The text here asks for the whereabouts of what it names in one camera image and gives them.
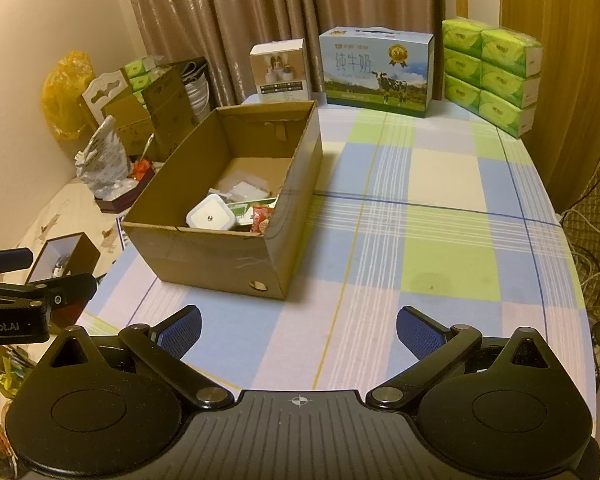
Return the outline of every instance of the grass field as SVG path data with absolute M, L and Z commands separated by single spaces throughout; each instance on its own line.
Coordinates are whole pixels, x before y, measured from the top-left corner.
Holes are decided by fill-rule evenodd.
M 327 90 L 327 94 L 330 95 L 330 97 L 335 97 L 337 99 L 354 99 L 356 101 L 366 101 L 369 103 L 384 104 L 384 96 L 380 94 L 353 94 L 349 92 L 341 92 L 338 90 L 331 89 Z M 404 102 L 400 102 L 400 100 L 397 97 L 392 96 L 389 97 L 389 101 L 387 102 L 387 104 L 391 106 L 398 106 L 400 108 L 405 107 L 410 108 L 412 110 L 419 110 L 421 112 L 423 112 L 425 109 L 424 104 L 422 103 L 415 103 L 408 99 Z

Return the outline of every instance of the green tissue pack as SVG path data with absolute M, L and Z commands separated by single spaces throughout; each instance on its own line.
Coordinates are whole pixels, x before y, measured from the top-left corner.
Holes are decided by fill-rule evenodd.
M 449 74 L 445 74 L 445 97 L 474 114 L 478 113 L 480 89 Z
M 480 117 L 519 139 L 534 124 L 536 107 L 518 108 L 486 90 L 480 92 Z
M 482 32 L 490 28 L 491 25 L 486 23 L 464 18 L 444 20 L 442 41 L 446 48 L 479 58 L 482 54 Z
M 521 32 L 482 31 L 482 60 L 520 77 L 539 74 L 542 67 L 542 45 L 536 38 Z
M 540 76 L 525 79 L 483 62 L 480 86 L 518 108 L 527 108 L 538 101 Z
M 482 61 L 462 52 L 446 48 L 445 73 L 479 87 L 480 76 L 482 74 Z

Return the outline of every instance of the red snack packet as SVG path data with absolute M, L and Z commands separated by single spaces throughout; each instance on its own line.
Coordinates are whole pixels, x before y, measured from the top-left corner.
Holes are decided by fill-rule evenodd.
M 269 217 L 273 213 L 272 207 L 265 205 L 253 206 L 253 224 L 251 225 L 252 233 L 263 233 L 269 225 Z

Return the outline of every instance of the circular cover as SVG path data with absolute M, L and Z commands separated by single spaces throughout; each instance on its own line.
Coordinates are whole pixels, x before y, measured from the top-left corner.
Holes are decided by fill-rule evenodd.
M 7 412 L 9 440 L 32 469 L 53 476 L 113 475 L 171 443 L 182 409 L 167 386 L 133 373 L 94 376 L 71 368 L 82 367 L 46 376 Z
M 570 466 L 590 437 L 589 411 L 538 377 L 496 385 L 482 372 L 437 384 L 420 403 L 420 431 L 478 475 L 541 476 Z

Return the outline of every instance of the table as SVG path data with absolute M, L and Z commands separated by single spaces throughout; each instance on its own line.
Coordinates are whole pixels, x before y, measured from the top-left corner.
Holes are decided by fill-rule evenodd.
M 234 391 L 355 388 L 416 358 L 395 317 L 413 305 L 485 336 L 533 326 L 593 414 L 584 300 L 523 143 L 450 102 L 429 117 L 322 104 L 324 160 L 286 301 L 163 283 L 129 246 L 80 323 L 93 334 L 203 317 L 184 361 Z

